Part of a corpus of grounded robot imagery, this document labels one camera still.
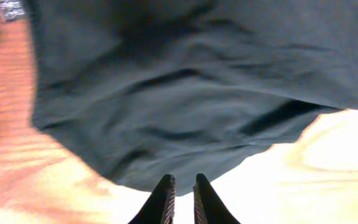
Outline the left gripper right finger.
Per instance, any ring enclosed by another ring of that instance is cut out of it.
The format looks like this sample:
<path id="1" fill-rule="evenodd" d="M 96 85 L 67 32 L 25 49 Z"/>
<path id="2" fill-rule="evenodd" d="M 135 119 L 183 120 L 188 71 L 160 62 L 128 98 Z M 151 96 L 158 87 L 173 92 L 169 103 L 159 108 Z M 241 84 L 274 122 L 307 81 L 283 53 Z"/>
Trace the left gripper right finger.
<path id="1" fill-rule="evenodd" d="M 193 195 L 195 224 L 240 224 L 204 174 L 196 175 Z"/>

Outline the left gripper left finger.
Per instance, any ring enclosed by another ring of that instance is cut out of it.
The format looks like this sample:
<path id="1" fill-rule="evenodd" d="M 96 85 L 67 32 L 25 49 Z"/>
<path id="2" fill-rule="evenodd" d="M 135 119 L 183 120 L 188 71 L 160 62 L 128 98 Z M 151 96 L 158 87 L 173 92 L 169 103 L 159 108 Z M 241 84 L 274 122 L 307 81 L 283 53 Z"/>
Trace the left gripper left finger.
<path id="1" fill-rule="evenodd" d="M 175 178 L 164 175 L 129 224 L 172 224 L 175 216 Z"/>

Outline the black t-shirt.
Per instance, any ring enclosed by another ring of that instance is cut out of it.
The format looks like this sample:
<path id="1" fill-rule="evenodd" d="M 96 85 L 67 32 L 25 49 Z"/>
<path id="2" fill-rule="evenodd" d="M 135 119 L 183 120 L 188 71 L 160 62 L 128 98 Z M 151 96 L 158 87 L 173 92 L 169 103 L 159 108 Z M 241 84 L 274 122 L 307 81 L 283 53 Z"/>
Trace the black t-shirt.
<path id="1" fill-rule="evenodd" d="M 358 110 L 358 0 L 24 1 L 34 126 L 117 185 L 179 195 Z"/>

